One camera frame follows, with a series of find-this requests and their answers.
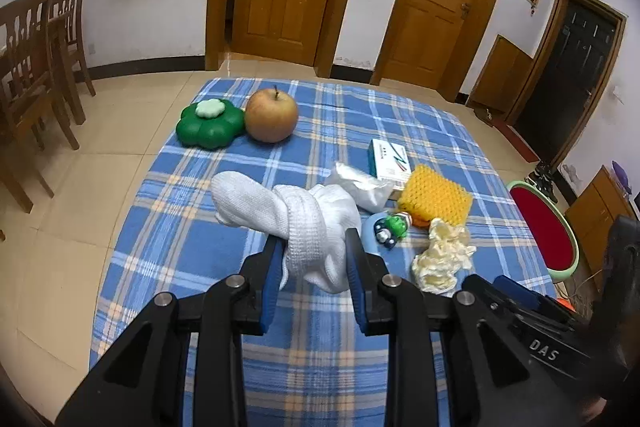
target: cable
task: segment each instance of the cable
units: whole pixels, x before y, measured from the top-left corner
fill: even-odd
[[[593,279],[594,277],[596,277],[596,275],[598,273],[600,273],[602,271],[602,268],[600,268],[596,273],[594,273],[591,277],[587,277],[587,279],[585,279],[584,281],[582,281],[580,284],[578,284],[575,287],[574,293],[572,295],[570,295],[568,298],[572,299],[573,297],[575,297],[576,295],[578,295],[578,290],[580,289],[580,286],[582,286],[584,283],[586,283],[589,279]]]
[[[556,291],[558,292],[558,295],[560,296],[561,299],[569,300],[569,293],[566,291],[566,286],[565,285],[562,285],[562,286],[564,287],[564,291],[560,290],[560,286],[556,286]]]

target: plastic bag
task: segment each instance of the plastic bag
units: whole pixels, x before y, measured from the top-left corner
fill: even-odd
[[[351,195],[357,206],[372,214],[385,208],[386,200],[394,189],[394,182],[379,180],[340,162],[335,163],[331,174],[324,180],[324,185],[340,185]]]

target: apple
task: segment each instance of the apple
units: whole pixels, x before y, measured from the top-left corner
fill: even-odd
[[[261,142],[276,143],[293,133],[298,123],[298,104],[276,86],[256,91],[244,109],[244,126]]]

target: tiled floor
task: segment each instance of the tiled floor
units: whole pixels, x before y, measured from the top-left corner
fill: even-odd
[[[87,371],[100,279],[135,193],[181,109],[214,76],[327,82],[306,66],[235,54],[217,73],[97,80],[95,98],[81,93],[87,120],[73,126],[80,150],[71,150],[50,122],[46,151],[35,153],[55,197],[49,199],[35,180],[23,179],[34,201],[25,214],[0,186],[0,229],[7,237],[0,243],[0,361],[25,399],[50,419]],[[436,91],[392,80],[375,89],[455,114],[505,183],[532,169],[497,130]],[[1,153],[8,162],[14,156]],[[14,165],[14,171],[24,170]],[[566,204],[559,206],[564,210]]]

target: blue gripper pad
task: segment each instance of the blue gripper pad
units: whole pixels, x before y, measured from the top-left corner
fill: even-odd
[[[353,313],[356,317],[356,322],[360,327],[362,333],[367,332],[367,315],[365,305],[365,294],[360,280],[360,274],[358,273],[358,266],[356,264],[355,253],[349,248],[347,243],[346,249],[347,255],[347,279],[349,280],[349,289],[351,291],[351,300],[353,301]]]
[[[509,279],[506,275],[498,275],[494,279],[494,287],[512,298],[527,310],[537,311],[540,306],[540,294]]]
[[[282,258],[284,257],[284,241],[278,241],[271,255],[271,262],[267,271],[267,277],[262,287],[262,313],[260,314],[260,327],[262,333],[266,333],[273,322],[276,313],[276,302],[282,281]]]

